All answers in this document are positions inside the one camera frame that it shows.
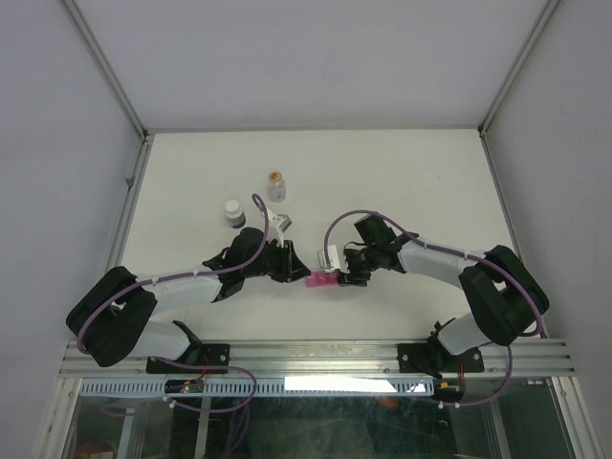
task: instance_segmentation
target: white table surface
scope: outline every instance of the white table surface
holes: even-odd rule
[[[273,170],[287,183],[281,204],[267,200]],[[458,248],[511,245],[475,130],[158,134],[122,263],[134,273],[168,273],[211,258],[238,233],[225,220],[228,199],[241,202],[247,226],[263,228],[253,192],[291,216],[286,237],[311,269],[329,224],[356,208]],[[359,240],[356,220],[339,224],[331,243]],[[436,320],[468,310],[459,289],[378,271],[367,288],[248,279],[228,300],[155,319],[183,320],[202,339],[419,339]]]

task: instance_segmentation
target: glass panel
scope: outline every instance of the glass panel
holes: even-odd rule
[[[465,400],[499,384],[466,380]],[[181,399],[213,408],[240,400]],[[72,432],[65,458],[572,457],[546,381],[514,380],[496,403],[459,409],[409,397],[262,397],[248,409],[208,416],[161,400],[86,397],[78,400]]]

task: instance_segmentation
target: gray wall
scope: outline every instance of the gray wall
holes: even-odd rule
[[[77,0],[149,128],[476,127],[544,0]]]
[[[490,132],[519,245],[612,454],[612,2],[561,2]]]
[[[26,458],[136,137],[58,2],[0,6],[0,446]]]

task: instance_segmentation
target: pink object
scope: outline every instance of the pink object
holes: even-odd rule
[[[326,273],[325,270],[313,271],[306,277],[307,287],[320,287],[321,285],[338,285],[338,277],[340,271],[335,270],[333,273]]]

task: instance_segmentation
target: small bottle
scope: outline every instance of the small bottle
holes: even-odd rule
[[[268,176],[268,195],[273,203],[280,203],[285,200],[287,189],[285,188],[283,174],[280,172],[275,171]]]
[[[242,206],[234,199],[226,202],[226,218],[232,228],[242,228],[247,223]]]

